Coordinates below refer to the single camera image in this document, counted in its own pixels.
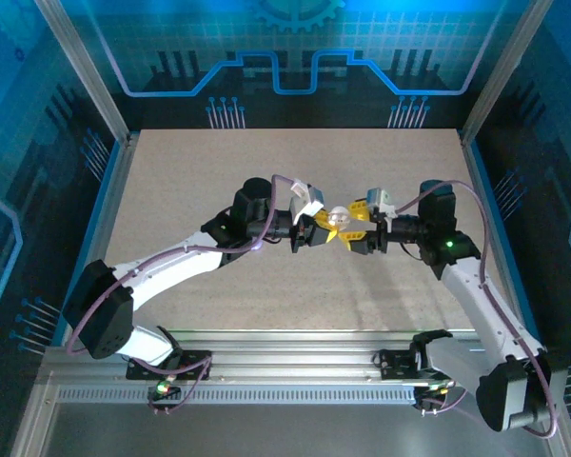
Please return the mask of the aluminium mounting rail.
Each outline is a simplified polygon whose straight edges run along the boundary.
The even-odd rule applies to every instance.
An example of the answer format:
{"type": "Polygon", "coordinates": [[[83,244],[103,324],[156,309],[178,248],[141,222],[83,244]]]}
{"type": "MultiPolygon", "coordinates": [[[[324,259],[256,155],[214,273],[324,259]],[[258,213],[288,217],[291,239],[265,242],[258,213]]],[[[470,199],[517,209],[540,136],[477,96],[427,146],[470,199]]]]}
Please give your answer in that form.
{"type": "MultiPolygon", "coordinates": [[[[371,362],[380,349],[408,350],[418,331],[378,330],[170,330],[188,350],[213,354],[208,385],[376,385],[381,375],[371,362]]],[[[459,355],[489,364],[488,343],[474,331],[450,330],[459,355]]],[[[68,356],[48,348],[37,384],[120,385],[127,364],[118,354],[103,360],[68,356]]]]}

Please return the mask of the aluminium table side rail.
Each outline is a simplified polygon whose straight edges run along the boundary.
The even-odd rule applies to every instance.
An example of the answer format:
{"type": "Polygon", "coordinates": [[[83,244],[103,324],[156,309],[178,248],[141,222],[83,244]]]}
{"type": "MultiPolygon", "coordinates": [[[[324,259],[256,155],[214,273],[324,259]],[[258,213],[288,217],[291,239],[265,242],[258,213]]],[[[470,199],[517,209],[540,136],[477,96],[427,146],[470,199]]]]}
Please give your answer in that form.
{"type": "Polygon", "coordinates": [[[482,199],[489,225],[489,239],[496,270],[502,282],[506,297],[517,317],[525,324],[529,333],[539,337],[539,331],[524,289],[493,186],[486,165],[475,140],[462,144],[463,156],[467,164],[473,186],[482,199]]]}
{"type": "Polygon", "coordinates": [[[73,293],[85,266],[106,255],[139,137],[139,131],[133,132],[124,146],[116,143],[110,153],[64,304],[68,302],[73,293]]]}

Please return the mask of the white round earbud case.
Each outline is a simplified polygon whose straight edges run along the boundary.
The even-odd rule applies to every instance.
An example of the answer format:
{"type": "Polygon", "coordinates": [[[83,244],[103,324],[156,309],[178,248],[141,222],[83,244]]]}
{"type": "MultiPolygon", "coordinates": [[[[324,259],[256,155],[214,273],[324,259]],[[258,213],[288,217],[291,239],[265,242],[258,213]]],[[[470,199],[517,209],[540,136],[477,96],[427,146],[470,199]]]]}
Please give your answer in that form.
{"type": "Polygon", "coordinates": [[[328,213],[327,222],[336,229],[345,229],[351,222],[350,212],[346,207],[336,206],[328,213]]]}

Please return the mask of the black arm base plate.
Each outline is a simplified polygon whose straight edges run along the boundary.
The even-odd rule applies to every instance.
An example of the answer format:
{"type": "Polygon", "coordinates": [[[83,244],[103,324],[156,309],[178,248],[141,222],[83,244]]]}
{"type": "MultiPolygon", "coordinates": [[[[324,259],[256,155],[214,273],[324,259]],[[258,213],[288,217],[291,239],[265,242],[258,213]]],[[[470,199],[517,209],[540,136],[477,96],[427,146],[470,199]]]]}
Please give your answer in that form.
{"type": "Polygon", "coordinates": [[[127,380],[133,381],[159,381],[168,377],[177,381],[192,381],[198,378],[211,356],[210,350],[177,350],[157,367],[160,370],[168,370],[169,374],[147,369],[130,360],[125,376],[127,380]]]}
{"type": "Polygon", "coordinates": [[[373,354],[371,363],[383,380],[448,380],[446,375],[424,364],[422,355],[415,349],[380,349],[373,354]]]}

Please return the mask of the aluminium frame post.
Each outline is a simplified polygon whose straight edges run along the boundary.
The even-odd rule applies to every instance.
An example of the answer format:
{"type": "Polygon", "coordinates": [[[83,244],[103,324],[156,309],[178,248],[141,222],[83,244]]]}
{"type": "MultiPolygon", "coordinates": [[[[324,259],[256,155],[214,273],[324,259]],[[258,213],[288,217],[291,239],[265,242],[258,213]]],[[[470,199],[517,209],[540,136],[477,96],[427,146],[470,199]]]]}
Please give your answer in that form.
{"type": "Polygon", "coordinates": [[[33,0],[33,2],[114,139],[121,147],[126,147],[130,143],[132,133],[108,89],[106,80],[91,57],[88,45],[72,22],[72,16],[61,0],[33,0]]]}
{"type": "Polygon", "coordinates": [[[529,0],[463,125],[460,138],[464,149],[471,146],[479,133],[553,2],[554,0],[529,0]]]}

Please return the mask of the grey metal base plate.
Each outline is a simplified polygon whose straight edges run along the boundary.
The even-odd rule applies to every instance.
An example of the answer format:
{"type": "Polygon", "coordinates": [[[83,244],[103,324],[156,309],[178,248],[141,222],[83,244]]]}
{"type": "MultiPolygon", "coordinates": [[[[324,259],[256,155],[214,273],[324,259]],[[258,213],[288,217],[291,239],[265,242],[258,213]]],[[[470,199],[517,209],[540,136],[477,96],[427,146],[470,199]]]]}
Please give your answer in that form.
{"type": "Polygon", "coordinates": [[[438,416],[393,406],[46,403],[8,457],[571,457],[571,425],[549,441],[482,424],[474,402],[438,416]]]}

